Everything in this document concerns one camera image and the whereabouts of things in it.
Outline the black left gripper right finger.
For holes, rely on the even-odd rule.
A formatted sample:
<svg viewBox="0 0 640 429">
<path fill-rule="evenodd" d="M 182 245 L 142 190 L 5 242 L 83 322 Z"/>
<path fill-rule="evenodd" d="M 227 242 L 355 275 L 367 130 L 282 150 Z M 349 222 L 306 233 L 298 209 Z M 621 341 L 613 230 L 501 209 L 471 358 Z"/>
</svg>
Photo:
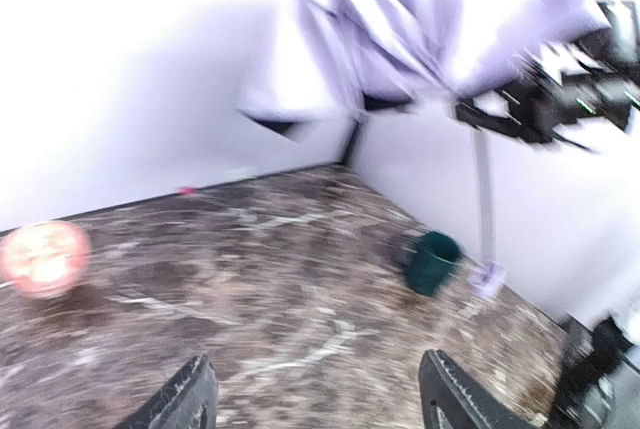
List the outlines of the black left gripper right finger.
<svg viewBox="0 0 640 429">
<path fill-rule="evenodd" d="M 427 350 L 418 380 L 425 428 L 530 428 L 443 350 Z"/>
</svg>

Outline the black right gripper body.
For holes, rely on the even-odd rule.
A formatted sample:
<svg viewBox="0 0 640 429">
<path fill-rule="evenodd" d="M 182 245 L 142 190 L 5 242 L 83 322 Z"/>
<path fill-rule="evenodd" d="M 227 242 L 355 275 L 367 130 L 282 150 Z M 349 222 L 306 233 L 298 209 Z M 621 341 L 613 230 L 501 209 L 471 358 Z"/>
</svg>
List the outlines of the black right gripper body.
<svg viewBox="0 0 640 429">
<path fill-rule="evenodd" d="M 526 87 L 519 101 L 519 138 L 526 144 L 562 143 L 578 149 L 587 146 L 556 131 L 557 126 L 575 125 L 580 112 L 587 118 L 598 116 L 595 84 L 598 73 L 562 74 L 558 83 L 541 68 L 530 68 L 520 78 Z"/>
</svg>

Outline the lavender folding umbrella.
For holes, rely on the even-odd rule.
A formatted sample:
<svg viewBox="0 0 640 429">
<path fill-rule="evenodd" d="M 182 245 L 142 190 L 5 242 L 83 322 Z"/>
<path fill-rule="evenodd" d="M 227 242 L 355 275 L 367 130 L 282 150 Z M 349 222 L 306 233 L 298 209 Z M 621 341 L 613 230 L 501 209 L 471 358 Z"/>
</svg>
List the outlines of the lavender folding umbrella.
<svg viewBox="0 0 640 429">
<path fill-rule="evenodd" d="M 377 182 L 412 215 L 476 244 L 465 131 L 444 119 L 523 56 L 607 25 L 592 0 L 279 0 L 238 109 L 274 131 L 381 110 Z"/>
</svg>

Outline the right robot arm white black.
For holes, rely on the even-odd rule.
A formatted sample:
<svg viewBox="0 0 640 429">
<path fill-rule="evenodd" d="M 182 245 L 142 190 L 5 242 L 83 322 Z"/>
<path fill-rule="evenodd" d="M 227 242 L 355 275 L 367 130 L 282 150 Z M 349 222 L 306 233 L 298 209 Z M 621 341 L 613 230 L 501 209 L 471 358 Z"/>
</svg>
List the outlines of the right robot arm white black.
<svg viewBox="0 0 640 429">
<path fill-rule="evenodd" d="M 470 99 L 455 106 L 455 117 L 475 131 L 474 147 L 480 191 L 483 256 L 495 252 L 490 158 L 486 134 L 494 132 L 529 145 L 569 144 L 559 128 L 583 120 L 606 121 L 618 130 L 629 129 L 639 108 L 639 16 L 632 1 L 603 0 L 597 4 L 607 25 L 565 44 L 578 72 L 554 78 L 542 64 L 528 56 L 519 73 L 496 88 L 508 103 L 504 116 L 491 115 Z M 576 428 L 589 410 L 592 392 L 602 403 L 612 394 L 602 383 L 625 361 L 634 347 L 629 332 L 613 316 L 598 322 L 590 333 L 591 350 L 576 360 L 563 362 L 548 428 Z"/>
</svg>

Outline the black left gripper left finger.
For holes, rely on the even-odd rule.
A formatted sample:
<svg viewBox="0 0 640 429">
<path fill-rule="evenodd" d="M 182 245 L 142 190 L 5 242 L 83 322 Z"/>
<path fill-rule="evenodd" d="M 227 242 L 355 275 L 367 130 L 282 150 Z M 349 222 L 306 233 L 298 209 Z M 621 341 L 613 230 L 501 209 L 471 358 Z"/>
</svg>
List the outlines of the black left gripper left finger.
<svg viewBox="0 0 640 429">
<path fill-rule="evenodd" d="M 218 383 L 206 354 L 189 359 L 117 429 L 214 429 Z"/>
</svg>

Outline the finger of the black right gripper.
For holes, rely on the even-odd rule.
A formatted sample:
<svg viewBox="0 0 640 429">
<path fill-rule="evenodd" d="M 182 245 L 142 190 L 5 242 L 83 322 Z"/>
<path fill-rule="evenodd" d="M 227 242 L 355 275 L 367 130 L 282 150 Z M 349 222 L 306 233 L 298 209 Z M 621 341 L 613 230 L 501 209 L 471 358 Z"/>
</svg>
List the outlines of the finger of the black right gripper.
<svg viewBox="0 0 640 429">
<path fill-rule="evenodd" d="M 506 115 L 493 115 L 479 108 L 473 99 L 459 100 L 454 109 L 455 118 L 474 129 L 486 129 L 511 139 L 534 142 L 529 109 L 509 93 L 498 93 L 507 103 Z"/>
</svg>

